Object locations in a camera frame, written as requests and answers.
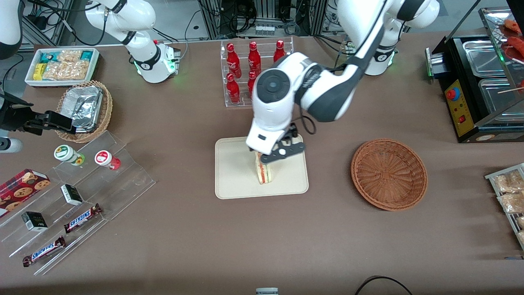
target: red glass bottle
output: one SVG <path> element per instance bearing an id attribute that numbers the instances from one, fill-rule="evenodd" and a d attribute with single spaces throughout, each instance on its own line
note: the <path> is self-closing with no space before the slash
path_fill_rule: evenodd
<path id="1" fill-rule="evenodd" d="M 277 49 L 275 50 L 275 54 L 273 55 L 273 62 L 277 62 L 282 56 L 285 56 L 286 52 L 284 51 L 284 41 L 278 40 L 277 41 Z"/>
<path id="2" fill-rule="evenodd" d="M 230 72 L 235 75 L 235 78 L 242 77 L 242 70 L 240 70 L 240 59 L 235 52 L 235 46 L 232 43 L 226 45 L 227 48 L 227 67 Z"/>
<path id="3" fill-rule="evenodd" d="M 257 79 L 257 74 L 255 71 L 249 71 L 249 80 L 247 82 L 247 88 L 249 89 L 249 98 L 252 99 L 253 95 L 253 85 L 255 85 L 255 80 Z"/>
<path id="4" fill-rule="evenodd" d="M 255 41 L 249 42 L 249 56 L 247 57 L 249 62 L 249 70 L 255 71 L 255 74 L 258 76 L 262 71 L 262 65 L 260 61 L 260 53 L 257 49 L 257 43 Z"/>
<path id="5" fill-rule="evenodd" d="M 235 77 L 232 73 L 227 73 L 227 93 L 230 96 L 230 100 L 232 104 L 239 104 L 240 103 L 240 88 L 238 87 L 237 82 L 235 81 Z"/>

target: wicker basket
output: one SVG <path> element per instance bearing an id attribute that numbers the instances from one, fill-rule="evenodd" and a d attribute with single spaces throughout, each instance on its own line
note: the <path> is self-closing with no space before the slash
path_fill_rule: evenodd
<path id="1" fill-rule="evenodd" d="M 104 91 L 104 96 L 102 98 L 102 105 L 100 107 L 100 115 L 99 115 L 99 123 L 96 130 L 92 133 L 77 133 L 77 134 L 69 134 L 62 131 L 56 131 L 58 136 L 62 138 L 63 140 L 72 141 L 76 143 L 86 143 L 90 142 L 93 139 L 97 138 L 100 134 L 102 134 L 109 125 L 109 121 L 111 119 L 111 112 L 113 111 L 113 99 L 111 98 L 111 93 L 107 90 L 107 88 L 98 81 L 89 81 L 86 83 L 82 83 L 79 85 L 73 86 L 73 88 L 78 87 L 87 87 L 87 86 L 97 86 Z M 60 113 L 62 110 L 62 104 L 64 102 L 64 97 L 66 94 L 62 95 L 62 99 L 60 99 L 60 102 L 58 103 L 57 107 L 57 113 Z"/>
<path id="2" fill-rule="evenodd" d="M 391 139 L 360 146 L 351 161 L 351 178 L 368 202 L 388 211 L 412 208 L 428 188 L 422 160 L 408 146 Z"/>

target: white robotic arm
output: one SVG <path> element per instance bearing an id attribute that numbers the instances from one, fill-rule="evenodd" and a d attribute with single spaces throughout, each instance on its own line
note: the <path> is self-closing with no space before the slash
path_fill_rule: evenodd
<path id="1" fill-rule="evenodd" d="M 165 44 L 155 44 L 145 31 L 155 26 L 155 10 L 143 0 L 90 1 L 85 11 L 94 27 L 115 37 L 135 59 L 138 73 L 150 83 L 159 83 L 178 72 L 176 51 Z"/>
<path id="2" fill-rule="evenodd" d="M 380 43 L 384 36 L 390 36 L 385 34 L 385 21 L 391 25 L 391 18 L 411 22 L 421 15 L 436 17 L 438 7 L 436 0 L 339 0 L 339 21 L 357 47 L 355 55 L 344 63 L 340 76 L 298 52 L 281 58 L 271 69 L 262 72 L 253 89 L 254 118 L 246 144 L 266 155 L 261 157 L 263 163 L 303 151 L 303 145 L 285 147 L 281 144 L 281 140 L 288 140 L 296 133 L 289 130 L 293 103 L 320 122 L 337 120 L 349 107 L 370 62 L 383 55 Z"/>
<path id="3" fill-rule="evenodd" d="M 22 44 L 22 12 L 24 2 L 2 0 L 0 2 L 0 60 L 13 56 Z"/>

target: tray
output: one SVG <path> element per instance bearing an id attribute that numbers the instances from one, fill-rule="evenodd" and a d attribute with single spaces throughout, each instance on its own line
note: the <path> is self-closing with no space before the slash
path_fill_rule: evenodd
<path id="1" fill-rule="evenodd" d="M 503 90 L 511 89 L 508 79 L 483 79 L 478 83 L 481 89 L 484 102 L 490 113 L 504 108 L 509 102 L 515 99 L 515 94 L 512 92 L 498 93 Z M 518 104 L 497 117 L 497 121 L 523 121 L 524 109 L 522 104 Z"/>
<path id="2" fill-rule="evenodd" d="M 91 60 L 89 61 L 89 67 L 88 72 L 85 75 L 85 78 L 83 80 L 64 80 L 64 81 L 53 81 L 53 80 L 42 80 L 37 81 L 33 80 L 33 73 L 35 72 L 36 64 L 40 62 L 40 58 L 42 54 L 49 53 L 49 52 L 57 52 L 61 50 L 82 50 L 82 51 L 92 51 L 93 55 L 91 56 Z M 33 60 L 31 62 L 31 65 L 29 66 L 29 70 L 27 70 L 26 84 L 33 86 L 33 87 L 65 87 L 65 86 L 72 86 L 72 85 L 78 85 L 81 83 L 87 83 L 91 80 L 93 77 L 93 74 L 95 72 L 96 63 L 99 58 L 99 51 L 92 47 L 68 47 L 68 48 L 46 48 L 46 49 L 38 49 L 35 52 L 35 55 L 33 56 Z"/>
<path id="3" fill-rule="evenodd" d="M 464 42 L 463 47 L 475 76 L 480 78 L 505 77 L 495 48 L 489 40 Z"/>
<path id="4" fill-rule="evenodd" d="M 302 142 L 302 136 L 293 139 Z M 246 137 L 222 138 L 215 144 L 215 195 L 219 199 L 303 194 L 309 188 L 305 153 L 269 164 L 272 181 L 260 184 L 255 152 Z"/>
<path id="5" fill-rule="evenodd" d="M 520 176 L 522 178 L 524 178 L 524 163 L 518 164 L 518 165 L 512 166 L 510 168 L 506 168 L 504 170 L 500 170 L 498 172 L 491 173 L 491 174 L 488 174 L 488 175 L 484 176 L 484 178 L 489 180 L 489 182 L 491 183 L 491 185 L 493 187 L 493 190 L 495 190 L 495 194 L 497 195 L 497 200 L 499 201 L 501 206 L 503 206 L 502 203 L 500 202 L 500 197 L 502 196 L 502 194 L 500 193 L 500 190 L 498 189 L 497 185 L 495 184 L 494 177 L 497 176 L 497 175 L 510 173 L 510 172 L 512 172 L 514 170 L 517 170 L 520 173 Z M 506 214 L 506 217 L 509 220 L 509 224 L 511 225 L 511 228 L 513 229 L 513 232 L 515 233 L 515 236 L 517 235 L 517 233 L 519 231 L 524 230 L 523 228 L 521 228 L 518 225 L 518 222 L 517 222 L 517 218 L 519 218 L 520 216 L 524 215 L 523 213 L 505 213 L 505 214 Z M 517 238 L 517 240 L 519 241 L 520 248 L 522 248 L 522 250 L 524 250 L 524 244 L 518 238 Z"/>

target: red cookie box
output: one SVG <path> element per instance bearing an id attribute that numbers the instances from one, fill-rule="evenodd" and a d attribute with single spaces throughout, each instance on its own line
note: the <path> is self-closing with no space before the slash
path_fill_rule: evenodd
<path id="1" fill-rule="evenodd" d="M 36 171 L 24 169 L 0 185 L 0 218 L 47 187 L 49 178 Z"/>

